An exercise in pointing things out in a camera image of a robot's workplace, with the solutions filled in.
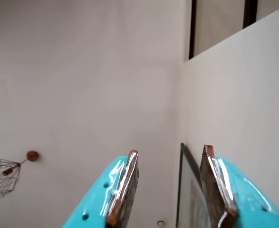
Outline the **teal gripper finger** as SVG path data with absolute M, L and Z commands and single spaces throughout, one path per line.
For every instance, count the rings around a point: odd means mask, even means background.
M 205 145 L 202 190 L 213 228 L 279 228 L 277 206 L 231 161 Z
M 138 151 L 117 157 L 91 186 L 63 227 L 126 228 L 138 178 Z

